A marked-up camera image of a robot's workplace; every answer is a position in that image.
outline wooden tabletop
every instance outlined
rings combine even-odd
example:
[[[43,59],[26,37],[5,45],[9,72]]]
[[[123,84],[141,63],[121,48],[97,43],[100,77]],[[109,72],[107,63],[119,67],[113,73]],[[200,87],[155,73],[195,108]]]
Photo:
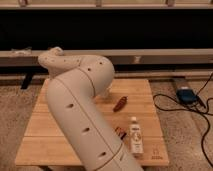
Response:
[[[18,150],[16,165],[79,166],[81,161],[48,110],[45,92],[49,80],[45,80]],[[114,113],[113,107],[122,96],[128,96],[126,106]],[[154,107],[148,80],[114,79],[109,97],[94,99],[109,124],[127,131],[124,143],[129,147],[129,124],[136,116],[142,129],[144,154],[137,159],[142,166],[166,166],[169,164],[159,118]]]

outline small bottle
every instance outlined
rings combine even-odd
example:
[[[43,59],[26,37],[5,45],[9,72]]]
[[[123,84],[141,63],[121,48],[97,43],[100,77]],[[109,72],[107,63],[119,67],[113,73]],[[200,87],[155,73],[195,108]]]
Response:
[[[131,117],[130,124],[130,148],[135,157],[140,157],[143,154],[143,142],[140,125],[136,117]]]

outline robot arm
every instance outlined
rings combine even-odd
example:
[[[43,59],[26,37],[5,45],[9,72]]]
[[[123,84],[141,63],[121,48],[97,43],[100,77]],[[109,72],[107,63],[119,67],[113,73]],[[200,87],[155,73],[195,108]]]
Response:
[[[102,56],[59,56],[61,52],[56,48],[39,56],[52,78],[47,103],[85,168],[142,171],[92,100],[112,82],[112,63]]]

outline toy sausage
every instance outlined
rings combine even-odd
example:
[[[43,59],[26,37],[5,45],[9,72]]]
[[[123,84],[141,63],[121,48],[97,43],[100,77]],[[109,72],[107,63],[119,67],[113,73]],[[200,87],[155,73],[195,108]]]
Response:
[[[126,105],[126,103],[127,103],[127,97],[124,96],[115,105],[115,107],[113,108],[113,111],[117,112],[117,111],[121,110]]]

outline terrazzo floor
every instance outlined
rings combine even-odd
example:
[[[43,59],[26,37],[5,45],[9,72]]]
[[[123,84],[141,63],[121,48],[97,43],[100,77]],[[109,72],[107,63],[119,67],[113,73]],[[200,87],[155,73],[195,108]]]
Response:
[[[21,90],[23,76],[0,76],[0,171],[40,171],[38,167],[17,167],[14,164],[18,147],[24,135],[30,114],[44,81],[37,76],[27,90]],[[193,90],[198,90],[204,80],[190,80]],[[150,81],[154,94],[164,93],[175,96],[173,84],[169,80]],[[211,81],[201,93],[203,99],[213,96]],[[160,106],[178,107],[170,101],[159,98]],[[147,171],[211,171],[200,147],[201,135],[206,128],[205,121],[199,115],[189,112],[162,112],[160,118],[170,165],[168,167],[148,167]],[[213,161],[213,131],[209,133],[205,148]],[[51,167],[54,171],[84,171],[83,168]]]

